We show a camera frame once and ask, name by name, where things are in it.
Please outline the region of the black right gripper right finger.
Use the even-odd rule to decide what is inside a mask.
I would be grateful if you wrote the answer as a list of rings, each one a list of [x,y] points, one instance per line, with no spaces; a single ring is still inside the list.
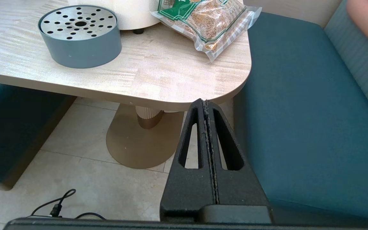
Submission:
[[[206,102],[209,169],[216,205],[269,206],[262,186],[247,162],[222,109]]]

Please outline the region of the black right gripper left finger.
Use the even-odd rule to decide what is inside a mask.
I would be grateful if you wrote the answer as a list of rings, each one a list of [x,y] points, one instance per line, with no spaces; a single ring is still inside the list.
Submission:
[[[160,202],[162,222],[195,222],[199,211],[216,203],[209,132],[204,113],[205,101],[197,99],[187,112],[178,147]],[[198,168],[186,168],[190,136],[197,127]]]

